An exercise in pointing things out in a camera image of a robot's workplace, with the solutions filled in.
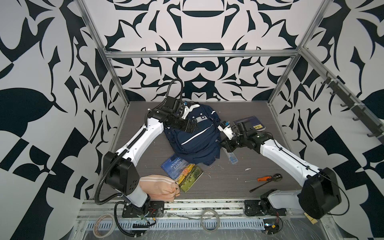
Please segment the roll of clear tape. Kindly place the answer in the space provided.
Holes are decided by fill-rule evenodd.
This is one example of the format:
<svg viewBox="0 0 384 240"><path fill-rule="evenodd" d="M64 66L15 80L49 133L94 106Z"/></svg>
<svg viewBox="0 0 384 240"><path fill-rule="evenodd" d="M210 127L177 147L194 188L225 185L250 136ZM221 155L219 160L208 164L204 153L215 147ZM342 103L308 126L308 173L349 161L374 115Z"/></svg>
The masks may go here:
<svg viewBox="0 0 384 240"><path fill-rule="evenodd" d="M112 214L100 216L93 226L93 235L97 239L109 237L116 229L116 221Z"/></svg>

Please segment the black wall hook rail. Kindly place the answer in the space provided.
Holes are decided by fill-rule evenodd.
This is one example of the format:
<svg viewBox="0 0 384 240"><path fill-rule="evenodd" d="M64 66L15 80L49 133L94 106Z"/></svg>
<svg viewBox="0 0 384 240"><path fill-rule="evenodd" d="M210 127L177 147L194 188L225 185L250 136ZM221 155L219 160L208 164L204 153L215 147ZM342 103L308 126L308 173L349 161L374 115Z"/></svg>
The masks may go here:
<svg viewBox="0 0 384 240"><path fill-rule="evenodd" d="M340 104L341 108L352 111L356 116L353 120L362 122L366 128L371 132L367 134L369 138L377 138L382 145L384 144L384 122L381 121L358 97L349 90L343 81L333 79L329 72L322 74L324 79L322 86L327 86L332 91L330 92L331 98L329 101L329 111L331 112L332 101L337 96L343 103Z"/></svg>

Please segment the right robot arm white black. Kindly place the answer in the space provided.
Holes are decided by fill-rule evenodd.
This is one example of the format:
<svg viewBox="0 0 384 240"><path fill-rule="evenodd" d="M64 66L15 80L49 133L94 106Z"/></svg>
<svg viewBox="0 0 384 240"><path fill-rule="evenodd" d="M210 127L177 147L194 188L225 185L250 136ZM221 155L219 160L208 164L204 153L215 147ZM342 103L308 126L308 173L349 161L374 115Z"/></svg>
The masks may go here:
<svg viewBox="0 0 384 240"><path fill-rule="evenodd" d="M221 146L231 153L237 148L248 148L279 165L301 186L299 191L270 190L261 196L262 212L300 210L314 219L321 219L342 202L343 191L336 173L321 169L296 156L278 143L269 132L255 130L249 123L240 122L233 131L229 122L218 129L225 134Z"/></svg>

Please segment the navy blue student backpack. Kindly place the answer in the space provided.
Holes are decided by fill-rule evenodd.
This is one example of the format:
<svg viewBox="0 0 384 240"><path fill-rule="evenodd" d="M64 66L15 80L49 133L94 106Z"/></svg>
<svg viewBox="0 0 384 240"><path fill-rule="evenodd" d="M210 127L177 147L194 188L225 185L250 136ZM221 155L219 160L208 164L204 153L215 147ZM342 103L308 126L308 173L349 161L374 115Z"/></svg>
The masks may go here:
<svg viewBox="0 0 384 240"><path fill-rule="evenodd" d="M221 119L214 109L200 103L200 107L188 114L187 118L197 121L193 133L189 134L172 127L164 133L175 152L191 164L210 166L220 158L221 132L218 129Z"/></svg>

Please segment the Animal Farm colourful book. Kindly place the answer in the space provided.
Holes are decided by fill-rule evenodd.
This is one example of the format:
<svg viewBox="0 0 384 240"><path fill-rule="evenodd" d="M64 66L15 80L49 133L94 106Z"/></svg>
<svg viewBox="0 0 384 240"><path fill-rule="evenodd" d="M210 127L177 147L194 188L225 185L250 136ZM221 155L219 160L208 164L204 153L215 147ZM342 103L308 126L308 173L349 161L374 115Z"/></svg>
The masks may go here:
<svg viewBox="0 0 384 240"><path fill-rule="evenodd" d="M177 155L172 155L164 161L161 168L175 180L184 193L188 192L204 173L198 165L191 164Z"/></svg>

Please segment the pink striped pencil pouch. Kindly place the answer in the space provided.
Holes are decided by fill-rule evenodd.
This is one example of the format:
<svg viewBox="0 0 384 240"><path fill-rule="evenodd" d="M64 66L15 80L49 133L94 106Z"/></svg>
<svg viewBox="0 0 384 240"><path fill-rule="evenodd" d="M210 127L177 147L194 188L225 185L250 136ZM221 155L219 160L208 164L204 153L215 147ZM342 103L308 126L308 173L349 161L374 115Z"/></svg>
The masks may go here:
<svg viewBox="0 0 384 240"><path fill-rule="evenodd" d="M175 180L161 175L141 177L139 185L152 201L173 202L180 195L179 185Z"/></svg>

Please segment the dark blue book yellow label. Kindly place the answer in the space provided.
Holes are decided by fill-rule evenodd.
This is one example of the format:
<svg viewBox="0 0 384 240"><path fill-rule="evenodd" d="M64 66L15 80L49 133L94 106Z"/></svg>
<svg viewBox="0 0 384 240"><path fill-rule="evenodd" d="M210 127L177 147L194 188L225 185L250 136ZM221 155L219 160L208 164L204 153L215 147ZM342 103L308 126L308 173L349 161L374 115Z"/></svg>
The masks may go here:
<svg viewBox="0 0 384 240"><path fill-rule="evenodd" d="M250 131L250 130L256 130L256 131L264 131L266 127L262 124L262 122L256 117L251 116L244 119L236 120L234 121L234 124L236 126L240 126L242 130Z"/></svg>

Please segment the clear plastic pencil case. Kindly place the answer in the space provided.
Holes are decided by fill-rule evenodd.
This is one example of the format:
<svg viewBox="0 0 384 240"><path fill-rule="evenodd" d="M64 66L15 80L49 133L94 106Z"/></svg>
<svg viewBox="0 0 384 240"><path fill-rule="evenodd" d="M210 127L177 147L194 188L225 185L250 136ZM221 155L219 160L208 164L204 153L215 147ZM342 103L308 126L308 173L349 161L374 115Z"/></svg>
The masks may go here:
<svg viewBox="0 0 384 240"><path fill-rule="evenodd" d="M239 160L238 160L238 158L236 157L236 155L235 155L234 153L230 153L230 152L228 152L227 150L225 150L225 153L226 153L226 155L227 155L229 161L230 161L233 165L235 165L235 164L238 163Z"/></svg>

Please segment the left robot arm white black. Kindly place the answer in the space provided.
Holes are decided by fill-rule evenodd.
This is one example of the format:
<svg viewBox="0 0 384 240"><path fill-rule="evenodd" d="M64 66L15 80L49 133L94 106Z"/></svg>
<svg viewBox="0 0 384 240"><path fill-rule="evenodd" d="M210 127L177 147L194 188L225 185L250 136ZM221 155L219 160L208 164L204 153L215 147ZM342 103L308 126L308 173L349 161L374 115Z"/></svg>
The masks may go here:
<svg viewBox="0 0 384 240"><path fill-rule="evenodd" d="M139 185L140 176L136 166L141 156L164 128L193 133L197 121L187 116L198 107L200 105L197 103L167 97L161 104L149 109L145 123L131 140L116 152L105 155L103 176L96 188L95 203L103 205L120 197L138 208L143 207L149 201L149 195Z"/></svg>

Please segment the orange handled screwdriver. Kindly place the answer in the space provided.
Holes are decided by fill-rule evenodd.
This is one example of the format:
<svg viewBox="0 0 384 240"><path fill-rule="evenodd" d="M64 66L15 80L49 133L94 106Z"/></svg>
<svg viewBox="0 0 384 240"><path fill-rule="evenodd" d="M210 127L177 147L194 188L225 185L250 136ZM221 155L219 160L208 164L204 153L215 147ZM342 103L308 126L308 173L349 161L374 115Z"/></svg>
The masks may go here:
<svg viewBox="0 0 384 240"><path fill-rule="evenodd" d="M257 179L254 179L254 180L246 180L244 182L245 183L249 183L249 182L266 182L266 181L270 181L271 179L272 179L272 176L265 176L265 177L257 178Z"/></svg>

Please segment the black handled screwdriver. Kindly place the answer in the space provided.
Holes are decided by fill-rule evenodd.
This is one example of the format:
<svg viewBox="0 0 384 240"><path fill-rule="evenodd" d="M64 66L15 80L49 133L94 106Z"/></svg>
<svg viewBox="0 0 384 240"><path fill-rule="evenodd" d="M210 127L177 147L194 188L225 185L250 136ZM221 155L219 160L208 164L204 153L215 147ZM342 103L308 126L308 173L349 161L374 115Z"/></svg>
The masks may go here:
<svg viewBox="0 0 384 240"><path fill-rule="evenodd" d="M256 187L256 188L253 188L251 190L249 190L250 193L253 193L254 191L258 190L259 188L263 187L264 185L268 184L268 183L271 183L271 182L279 182L283 179L283 176L281 174L275 174L272 176L272 179L270 181L266 181L264 182L263 184L261 184L260 186Z"/></svg>

